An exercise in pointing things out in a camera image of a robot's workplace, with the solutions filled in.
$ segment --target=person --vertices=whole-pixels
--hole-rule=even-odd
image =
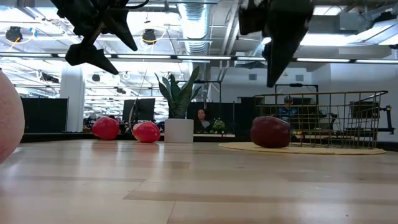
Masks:
[[[292,135],[292,138],[295,139],[294,125],[293,125],[292,118],[297,116],[299,114],[299,112],[295,108],[292,108],[293,99],[290,96],[286,96],[284,98],[284,103],[285,103],[284,106],[279,108],[279,110],[278,110],[278,117],[282,121],[286,121],[290,124],[291,135]]]
[[[210,122],[206,118],[204,109],[198,110],[198,117],[195,120],[195,132],[196,133],[209,133],[211,131]]]

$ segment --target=pink sphere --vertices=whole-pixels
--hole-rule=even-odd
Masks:
[[[93,134],[104,140],[113,140],[119,134],[119,123],[112,118],[102,117],[93,125]]]
[[[154,143],[160,139],[160,130],[151,121],[134,125],[132,134],[142,143]]]
[[[21,98],[7,76],[0,71],[0,164],[17,148],[25,130]]]

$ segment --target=wire basket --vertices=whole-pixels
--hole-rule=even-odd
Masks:
[[[386,93],[356,91],[257,95],[255,110],[257,116],[275,116],[290,123],[291,146],[374,149],[381,98]]]

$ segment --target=woman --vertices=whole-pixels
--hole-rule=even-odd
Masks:
[[[195,120],[195,133],[209,133],[210,131],[211,125],[206,119],[205,110],[198,110],[198,118]]]

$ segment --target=snake plant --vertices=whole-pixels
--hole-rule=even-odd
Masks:
[[[159,82],[159,89],[162,95],[167,99],[171,114],[169,118],[185,119],[185,113],[188,110],[188,105],[197,96],[201,86],[193,90],[193,83],[198,78],[199,67],[196,67],[189,80],[181,88],[177,85],[174,75],[170,75],[170,81],[162,77],[160,82],[159,77],[156,75]]]

